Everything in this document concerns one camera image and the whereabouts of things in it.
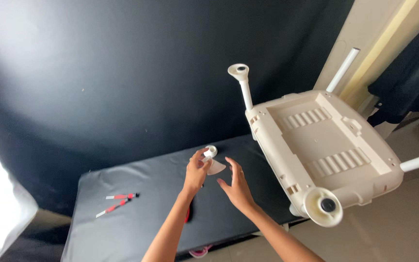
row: hand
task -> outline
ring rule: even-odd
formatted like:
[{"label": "hand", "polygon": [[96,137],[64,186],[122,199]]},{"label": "hand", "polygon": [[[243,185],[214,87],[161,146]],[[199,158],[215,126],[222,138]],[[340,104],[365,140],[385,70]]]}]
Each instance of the hand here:
[{"label": "hand", "polygon": [[241,166],[231,158],[226,157],[226,161],[231,165],[229,168],[232,170],[232,186],[228,186],[222,179],[218,179],[218,183],[229,197],[230,202],[247,215],[246,212],[257,205],[253,201]]},{"label": "hand", "polygon": [[206,173],[211,167],[211,163],[213,161],[210,159],[205,164],[201,162],[204,158],[201,154],[208,151],[208,149],[209,148],[202,148],[195,152],[195,154],[190,158],[190,162],[187,165],[187,173],[185,174],[185,182],[183,183],[183,191],[196,194],[198,189],[200,189],[203,185]]}]

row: black table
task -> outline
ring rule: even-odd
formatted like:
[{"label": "black table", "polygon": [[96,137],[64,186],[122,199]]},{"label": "black table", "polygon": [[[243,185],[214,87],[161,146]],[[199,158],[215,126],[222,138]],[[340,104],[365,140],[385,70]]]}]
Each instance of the black table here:
[{"label": "black table", "polygon": [[[218,148],[217,161],[227,164],[224,156],[229,156],[242,166],[255,202],[277,223],[298,219],[289,212],[289,199],[251,135],[213,145]],[[140,261],[182,189],[186,165],[197,149],[82,175],[62,261]],[[230,184],[230,174],[226,168],[206,177],[204,187],[192,201],[178,253],[258,231],[216,182],[223,178]],[[106,196],[135,192],[140,193],[139,198],[95,218],[119,203],[118,199],[105,199]]]}]

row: black cloth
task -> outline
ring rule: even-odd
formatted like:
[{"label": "black cloth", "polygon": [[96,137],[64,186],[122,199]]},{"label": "black cloth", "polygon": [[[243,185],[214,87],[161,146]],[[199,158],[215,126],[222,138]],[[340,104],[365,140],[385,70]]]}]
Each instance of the black cloth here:
[{"label": "black cloth", "polygon": [[371,126],[399,123],[408,112],[419,112],[419,33],[368,91],[380,98],[379,110],[368,118]]},{"label": "black cloth", "polygon": [[[297,219],[289,212],[289,199],[251,135],[213,145],[218,148],[217,161],[227,164],[224,156],[229,156],[242,166],[253,199],[269,216],[279,224]],[[140,261],[182,189],[186,165],[197,149],[82,175],[62,261]],[[217,178],[230,184],[231,171],[227,167],[206,177],[192,201],[190,220],[183,227],[178,252],[258,231],[230,203]],[[106,196],[135,192],[140,193],[138,198],[95,218],[119,203],[118,199],[105,199]]]},{"label": "black cloth", "polygon": [[254,104],[311,90],[353,0],[0,0],[0,160],[72,215],[88,170],[250,132]]}]

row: ribbed panel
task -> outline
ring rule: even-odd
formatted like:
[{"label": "ribbed panel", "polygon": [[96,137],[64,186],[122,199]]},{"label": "ribbed panel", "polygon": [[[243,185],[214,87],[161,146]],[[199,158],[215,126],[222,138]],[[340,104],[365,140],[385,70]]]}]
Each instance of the ribbed panel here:
[{"label": "ribbed panel", "polygon": [[331,118],[332,116],[329,112],[324,107],[321,107],[293,116],[288,116],[286,118],[281,118],[277,122],[283,130],[291,130]]},{"label": "ribbed panel", "polygon": [[320,158],[307,163],[306,166],[316,179],[320,179],[369,163],[371,163],[371,160],[357,147],[339,154]]}]

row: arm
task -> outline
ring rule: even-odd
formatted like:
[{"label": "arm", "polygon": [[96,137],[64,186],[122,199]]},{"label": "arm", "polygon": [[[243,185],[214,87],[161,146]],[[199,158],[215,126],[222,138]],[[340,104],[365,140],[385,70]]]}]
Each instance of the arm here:
[{"label": "arm", "polygon": [[185,216],[189,209],[190,202],[205,180],[206,172],[211,166],[211,160],[199,167],[199,161],[203,159],[201,154],[208,148],[198,150],[187,165],[187,173],[183,189],[179,193],[174,206],[172,206],[168,217],[158,231],[158,234],[151,242],[142,261],[174,261],[177,252],[177,245],[182,232]]},{"label": "arm", "polygon": [[218,183],[224,192],[244,215],[248,217],[263,233],[276,253],[283,261],[323,261],[318,255],[287,233],[272,218],[270,218],[254,201],[250,194],[245,175],[236,161],[226,157],[231,164],[232,185],[228,186],[222,179]]}]

